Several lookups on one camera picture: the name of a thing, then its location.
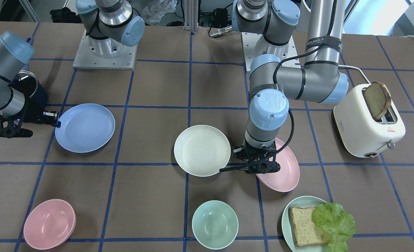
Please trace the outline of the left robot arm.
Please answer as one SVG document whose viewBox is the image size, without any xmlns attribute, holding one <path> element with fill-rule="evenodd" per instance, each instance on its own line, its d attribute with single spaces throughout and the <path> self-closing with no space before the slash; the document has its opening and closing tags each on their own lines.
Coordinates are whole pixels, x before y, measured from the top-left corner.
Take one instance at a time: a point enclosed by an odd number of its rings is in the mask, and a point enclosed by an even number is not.
<svg viewBox="0 0 414 252">
<path fill-rule="evenodd" d="M 343 48 L 343 0 L 313 0 L 304 54 L 281 59 L 271 53 L 257 56 L 250 66 L 249 118 L 243 145 L 234 157 L 247 164 L 220 169 L 266 174 L 280 170 L 276 154 L 294 134 L 276 148 L 275 137 L 287 117 L 292 118 L 289 99 L 337 104 L 346 95 L 348 78 L 338 70 Z M 235 31 L 261 34 L 273 46 L 287 45 L 300 17 L 299 7 L 290 0 L 236 0 L 232 26 Z"/>
</svg>

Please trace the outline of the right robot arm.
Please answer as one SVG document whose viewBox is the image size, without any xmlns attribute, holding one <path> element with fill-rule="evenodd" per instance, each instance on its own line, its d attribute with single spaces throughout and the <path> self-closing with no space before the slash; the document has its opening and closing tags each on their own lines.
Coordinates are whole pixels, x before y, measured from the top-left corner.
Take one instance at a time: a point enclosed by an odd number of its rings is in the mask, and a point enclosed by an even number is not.
<svg viewBox="0 0 414 252">
<path fill-rule="evenodd" d="M 144 35 L 145 21 L 134 14 L 127 0 L 77 0 L 75 7 L 97 56 L 107 55 L 99 51 L 104 42 L 110 43 L 111 49 L 116 45 L 133 47 Z M 39 92 L 40 99 L 33 99 L 10 86 L 34 52 L 30 42 L 15 33 L 0 34 L 0 137 L 31 137 L 33 132 L 23 128 L 23 123 L 61 126 L 59 112 L 45 110 L 45 91 Z"/>
</svg>

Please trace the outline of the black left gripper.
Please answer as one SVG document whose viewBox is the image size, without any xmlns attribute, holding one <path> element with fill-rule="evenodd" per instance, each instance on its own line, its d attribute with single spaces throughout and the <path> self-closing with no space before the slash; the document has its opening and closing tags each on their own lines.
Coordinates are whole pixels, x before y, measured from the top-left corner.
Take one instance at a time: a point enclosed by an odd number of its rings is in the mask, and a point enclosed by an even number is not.
<svg viewBox="0 0 414 252">
<path fill-rule="evenodd" d="M 247 164 L 234 167 L 235 170 L 245 171 L 247 174 L 267 174 L 280 171 L 280 164 L 276 162 L 276 144 L 263 144 L 261 148 L 253 147 L 248 142 L 234 147 L 233 156 Z"/>
</svg>

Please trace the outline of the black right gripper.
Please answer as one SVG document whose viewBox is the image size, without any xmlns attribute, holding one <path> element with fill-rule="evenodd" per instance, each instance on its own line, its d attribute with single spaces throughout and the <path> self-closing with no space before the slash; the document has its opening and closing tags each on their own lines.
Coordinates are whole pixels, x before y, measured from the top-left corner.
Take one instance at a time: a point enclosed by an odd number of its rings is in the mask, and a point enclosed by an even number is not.
<svg viewBox="0 0 414 252">
<path fill-rule="evenodd" d="M 21 110 L 13 115 L 8 115 L 5 108 L 0 110 L 0 137 L 4 138 L 29 138 L 33 131 L 22 128 L 22 123 L 46 124 L 60 127 L 60 112 L 44 110 L 31 98 L 26 98 Z"/>
</svg>

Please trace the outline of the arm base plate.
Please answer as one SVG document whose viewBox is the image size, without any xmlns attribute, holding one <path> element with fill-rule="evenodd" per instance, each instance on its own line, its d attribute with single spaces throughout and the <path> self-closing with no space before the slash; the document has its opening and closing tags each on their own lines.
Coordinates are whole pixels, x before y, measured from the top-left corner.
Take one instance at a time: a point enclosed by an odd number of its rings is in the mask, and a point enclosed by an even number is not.
<svg viewBox="0 0 414 252">
<path fill-rule="evenodd" d="M 269 44 L 261 34 L 242 33 L 242 43 L 247 73 L 250 73 L 251 63 L 259 55 L 269 53 L 280 60 L 298 55 L 293 37 L 290 37 L 285 45 L 274 46 Z"/>
<path fill-rule="evenodd" d="M 86 70 L 134 70 L 138 46 L 112 40 L 95 40 L 84 30 L 73 67 Z"/>
</svg>

